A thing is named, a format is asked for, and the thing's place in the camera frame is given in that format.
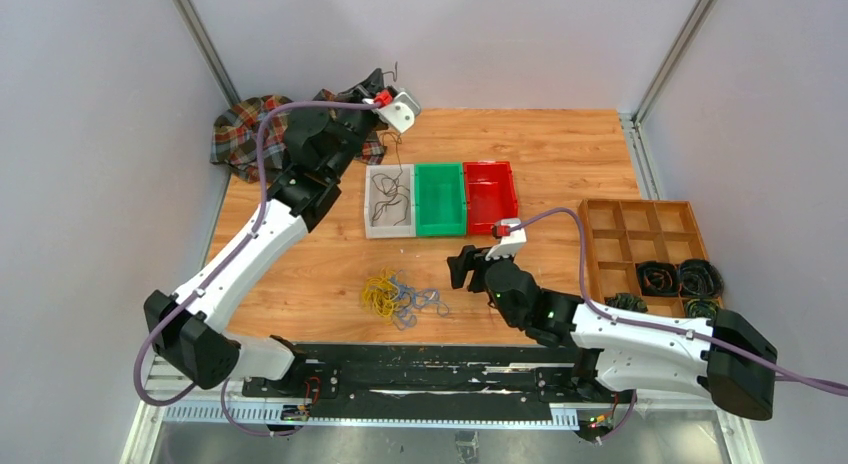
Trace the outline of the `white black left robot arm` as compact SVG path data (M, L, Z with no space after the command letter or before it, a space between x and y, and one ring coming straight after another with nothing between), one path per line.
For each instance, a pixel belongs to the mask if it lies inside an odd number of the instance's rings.
M363 148L384 130L407 130L419 111L375 69L339 93L322 91L308 101L251 98L223 113L215 123L212 160L256 183L258 206L186 283L149 295L143 306L149 334L141 352L164 359L189 390L261 378L283 397L298 395L307 373L297 348L278 336L231 334L229 322L269 268L327 216L340 197L343 174Z

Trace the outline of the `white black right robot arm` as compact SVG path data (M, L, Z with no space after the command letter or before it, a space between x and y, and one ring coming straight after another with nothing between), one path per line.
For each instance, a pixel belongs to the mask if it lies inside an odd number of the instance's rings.
M708 398L742 418L773 416L777 350L741 314L672 318L603 305L539 286L510 258L464 246L446 260L451 285L484 293L506 324L550 348L576 348L571 384L582 399L661 391Z

